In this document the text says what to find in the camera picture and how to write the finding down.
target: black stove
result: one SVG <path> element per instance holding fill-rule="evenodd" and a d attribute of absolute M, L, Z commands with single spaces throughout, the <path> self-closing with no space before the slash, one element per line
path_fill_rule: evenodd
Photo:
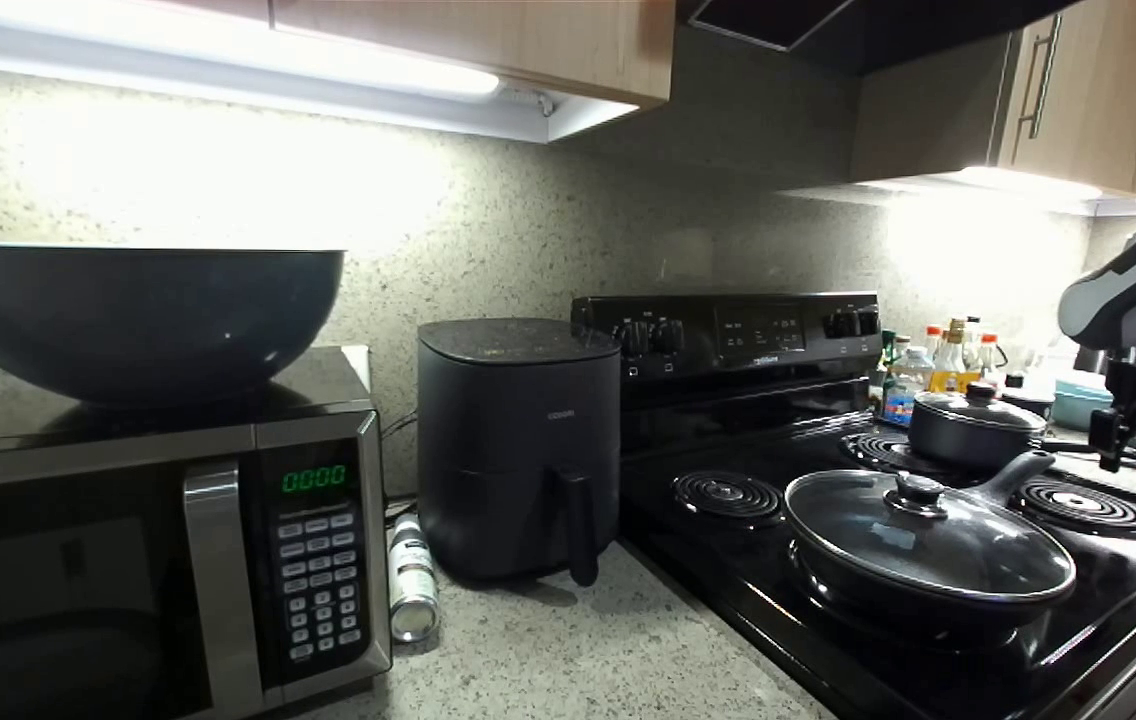
<path fill-rule="evenodd" d="M 873 422 L 876 295 L 602 295 L 576 299 L 573 319 L 622 344 L 618 538 L 834 715 L 1136 712 L 1136 495 L 1056 470 L 1009 495 L 1009 513 L 1065 538 L 1080 580 L 1004 635 L 899 629 L 830 604 L 803 572 L 786 478 L 906 467 L 971 482 Z"/>

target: dark gray bowl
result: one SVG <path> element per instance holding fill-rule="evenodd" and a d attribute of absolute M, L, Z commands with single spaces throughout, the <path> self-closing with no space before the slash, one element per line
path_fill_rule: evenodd
<path fill-rule="evenodd" d="M 0 242 L 0 367 L 89 400 L 252 392 L 324 327 L 339 250 Z"/>

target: microwave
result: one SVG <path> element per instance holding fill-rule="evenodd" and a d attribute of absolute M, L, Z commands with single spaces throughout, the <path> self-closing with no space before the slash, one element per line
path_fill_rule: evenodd
<path fill-rule="evenodd" d="M 382 668 L 377 405 L 335 347 L 179 412 L 0 371 L 0 715 L 261 715 Z"/>

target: backsplash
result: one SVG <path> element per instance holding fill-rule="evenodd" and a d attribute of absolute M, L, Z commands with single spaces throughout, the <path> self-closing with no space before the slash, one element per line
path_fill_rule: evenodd
<path fill-rule="evenodd" d="M 803 187 L 840 181 L 847 79 L 751 52 L 680 34 L 676 104 L 550 147 L 0 77 L 0 241 L 339 242 L 318 344 L 371 344 L 396 428 L 414 324 L 566 317 L 583 293 L 879 287 L 887 327 L 1056 336 L 1083 218 Z M 411 432 L 386 470 L 411 486 Z"/>

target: oven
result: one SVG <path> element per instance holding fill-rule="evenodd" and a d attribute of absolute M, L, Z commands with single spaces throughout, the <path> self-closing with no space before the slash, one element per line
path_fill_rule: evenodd
<path fill-rule="evenodd" d="M 797 565 L 784 486 L 830 467 L 929 470 L 873 419 L 873 293 L 583 295 L 622 347 L 618 538 L 834 715 L 1136 715 L 1136 495 L 1034 470 L 998 513 L 1058 538 L 1077 585 L 1045 610 L 892 625 Z"/>
<path fill-rule="evenodd" d="M 184 412 L 0 371 L 0 715 L 256 715 L 382 668 L 377 407 L 339 353 Z"/>

